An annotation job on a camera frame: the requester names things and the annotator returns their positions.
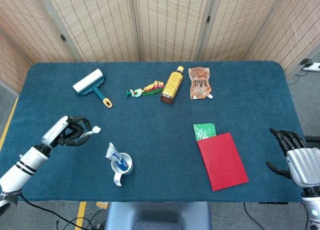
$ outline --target gray floor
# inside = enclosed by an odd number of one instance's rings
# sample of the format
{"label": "gray floor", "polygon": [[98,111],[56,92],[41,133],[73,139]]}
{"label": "gray floor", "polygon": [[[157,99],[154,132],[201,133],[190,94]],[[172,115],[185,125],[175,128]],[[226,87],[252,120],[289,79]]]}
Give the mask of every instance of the gray floor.
{"label": "gray floor", "polygon": [[[296,77],[289,83],[296,82]],[[290,92],[295,108],[306,136],[320,136],[320,112],[317,111],[320,102],[320,72],[309,72],[300,77],[299,82],[290,84]],[[0,86],[0,135],[7,122],[15,96]],[[63,217],[72,220],[77,217],[79,203],[70,201],[47,201],[36,204],[56,211]],[[245,213],[243,203],[213,202],[211,219],[213,230],[259,230]],[[265,230],[302,230],[306,224],[306,210],[301,203],[288,205],[265,205],[247,203],[247,211],[265,228]],[[95,202],[87,202],[85,217],[91,217],[99,210]],[[106,218],[106,212],[101,211],[93,220],[93,225],[101,223]],[[55,230],[57,217],[51,213],[35,209],[24,202],[19,202],[17,208],[11,208],[0,218],[0,230]],[[59,220],[58,229],[62,230],[66,223]],[[66,230],[74,230],[69,225]]]}

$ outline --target yellow label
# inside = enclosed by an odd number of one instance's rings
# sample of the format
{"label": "yellow label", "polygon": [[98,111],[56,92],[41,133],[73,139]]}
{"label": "yellow label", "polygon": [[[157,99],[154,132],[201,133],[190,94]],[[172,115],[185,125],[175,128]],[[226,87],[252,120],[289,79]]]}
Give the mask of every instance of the yellow label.
{"label": "yellow label", "polygon": [[174,98],[182,81],[182,74],[174,71],[171,73],[162,93]]}

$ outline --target bottle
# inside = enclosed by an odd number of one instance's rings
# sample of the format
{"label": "bottle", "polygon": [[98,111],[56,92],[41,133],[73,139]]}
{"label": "bottle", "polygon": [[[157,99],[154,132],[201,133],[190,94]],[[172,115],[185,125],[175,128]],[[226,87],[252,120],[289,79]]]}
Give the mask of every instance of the bottle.
{"label": "bottle", "polygon": [[161,100],[167,104],[172,104],[176,93],[178,91],[178,88],[180,87],[181,81],[182,81],[182,73],[184,72],[183,66],[178,66],[176,71],[172,72],[168,81],[166,82],[166,85],[164,86],[164,89],[161,93]]}

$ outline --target robotic hand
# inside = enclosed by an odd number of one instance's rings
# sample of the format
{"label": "robotic hand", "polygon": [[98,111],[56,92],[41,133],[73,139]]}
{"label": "robotic hand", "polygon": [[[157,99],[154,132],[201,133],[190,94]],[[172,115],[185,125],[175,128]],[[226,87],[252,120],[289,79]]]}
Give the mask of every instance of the robotic hand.
{"label": "robotic hand", "polygon": [[302,201],[312,222],[312,229],[320,228],[320,150],[309,148],[295,132],[277,131],[270,128],[276,137],[289,166],[289,171],[281,170],[267,161],[266,165],[274,173],[292,179],[303,188]]}
{"label": "robotic hand", "polygon": [[18,196],[22,193],[22,187],[37,172],[41,165],[50,157],[50,151],[57,145],[80,146],[84,144],[93,133],[98,133],[100,128],[95,126],[93,131],[90,122],[83,116],[63,116],[42,137],[41,144],[32,146],[20,160],[16,162],[1,178],[0,186],[0,216],[11,204],[18,204]]}

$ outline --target red book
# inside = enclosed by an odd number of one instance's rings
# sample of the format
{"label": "red book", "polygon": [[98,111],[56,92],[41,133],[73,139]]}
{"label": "red book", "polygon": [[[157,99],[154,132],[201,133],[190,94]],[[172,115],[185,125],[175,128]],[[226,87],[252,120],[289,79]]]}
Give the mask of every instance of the red book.
{"label": "red book", "polygon": [[213,191],[249,182],[230,132],[197,143]]}

